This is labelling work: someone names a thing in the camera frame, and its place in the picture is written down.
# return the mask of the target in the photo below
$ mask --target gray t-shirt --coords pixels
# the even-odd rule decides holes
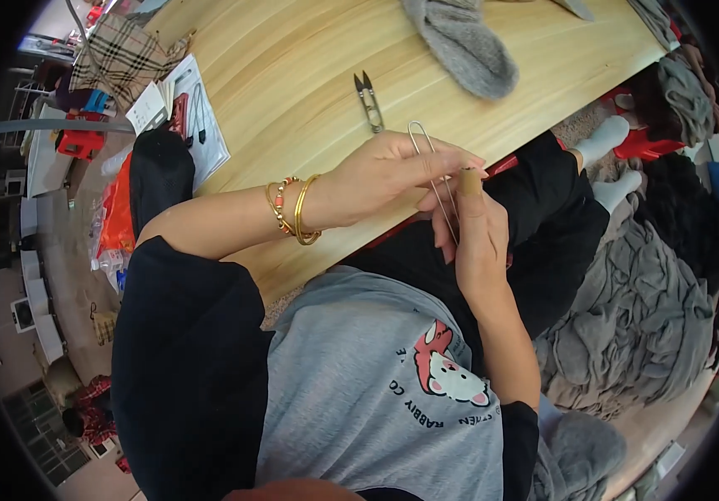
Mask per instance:
[[[503,495],[501,407],[445,305],[336,266],[275,326],[256,483],[314,477],[421,499]]]

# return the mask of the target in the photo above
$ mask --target red plaid shirt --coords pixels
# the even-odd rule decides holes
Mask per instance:
[[[106,439],[117,435],[114,422],[108,422],[104,412],[92,406],[92,400],[111,387],[112,379],[109,376],[96,376],[75,396],[74,407],[84,416],[84,435],[81,438],[92,446],[100,445]]]

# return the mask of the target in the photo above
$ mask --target black sleeve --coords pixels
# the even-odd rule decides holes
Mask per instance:
[[[248,270],[161,237],[128,266],[114,330],[112,406],[134,480],[152,501],[220,501],[254,486],[270,333]]]
[[[525,501],[537,459],[537,413],[524,402],[501,406],[501,430],[505,441],[504,501]]]

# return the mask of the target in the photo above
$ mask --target woman's left hand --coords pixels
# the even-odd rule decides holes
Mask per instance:
[[[306,194],[302,218],[308,230],[351,226],[372,215],[396,196],[430,180],[471,167],[486,176],[485,160],[464,149],[415,135],[384,131],[368,139],[333,171],[315,180]]]

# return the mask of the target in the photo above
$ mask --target orange plastic bag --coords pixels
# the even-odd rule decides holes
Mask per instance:
[[[134,238],[134,226],[131,222],[130,172],[131,153],[128,153],[123,162],[123,167],[119,170],[111,185],[113,193],[107,200],[107,202],[111,202],[111,206],[106,207],[106,218],[104,219],[103,231],[100,234],[100,248],[122,248],[129,253],[134,252],[136,239]]]

